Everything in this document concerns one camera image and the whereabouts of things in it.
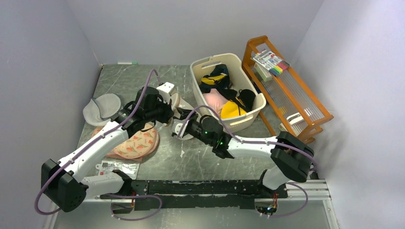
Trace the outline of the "white mesh laundry bag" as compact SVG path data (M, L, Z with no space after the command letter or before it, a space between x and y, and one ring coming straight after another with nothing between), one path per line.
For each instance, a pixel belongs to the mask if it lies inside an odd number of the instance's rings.
M183 100L178 93L174 93L171 96L171 107L174 115L169 119L169 123L165 124L165 126L170 127L172 133L176 136L193 107Z

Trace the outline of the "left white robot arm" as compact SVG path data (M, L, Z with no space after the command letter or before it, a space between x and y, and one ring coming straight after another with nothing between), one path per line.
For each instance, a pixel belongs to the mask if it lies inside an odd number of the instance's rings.
M41 168L41 192L60 210L70 212L85 199L115 194L127 198L133 193L132 178L122 171L89 177L87 174L111 150L138 132L146 132L149 122L167 124L173 117L171 95L175 87L163 83L138 92L136 106L132 101L79 149L55 162L51 159Z

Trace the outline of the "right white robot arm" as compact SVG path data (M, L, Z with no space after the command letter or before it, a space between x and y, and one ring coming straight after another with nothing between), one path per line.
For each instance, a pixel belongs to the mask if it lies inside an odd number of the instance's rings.
M262 197L270 197L289 181L305 183L311 169L317 166L314 151L289 132L267 138L236 136L217 114L199 118L196 113L197 110L192 109L185 119L174 119L172 135L178 138L190 135L212 147L212 152L222 159L271 159L275 166L262 173L257 188Z

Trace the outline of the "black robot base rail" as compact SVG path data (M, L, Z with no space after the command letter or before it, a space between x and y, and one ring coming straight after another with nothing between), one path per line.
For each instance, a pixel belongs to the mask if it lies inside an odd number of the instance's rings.
M162 208L225 208L255 209L255 200L287 198L286 185L271 190L260 180L134 180L121 193L135 194L134 210Z

